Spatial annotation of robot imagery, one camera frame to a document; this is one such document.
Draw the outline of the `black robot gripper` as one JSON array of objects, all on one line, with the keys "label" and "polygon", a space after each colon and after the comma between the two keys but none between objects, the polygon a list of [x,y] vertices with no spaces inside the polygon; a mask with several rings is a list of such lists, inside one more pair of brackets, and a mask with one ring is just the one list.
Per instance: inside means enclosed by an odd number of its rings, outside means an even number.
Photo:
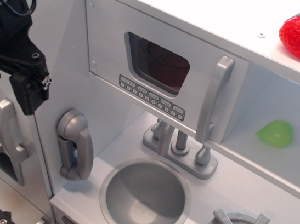
[{"label": "black robot gripper", "polygon": [[13,92],[26,116],[34,115],[49,98],[45,56],[29,38],[36,8],[37,0],[0,0],[0,72],[11,75]]}]

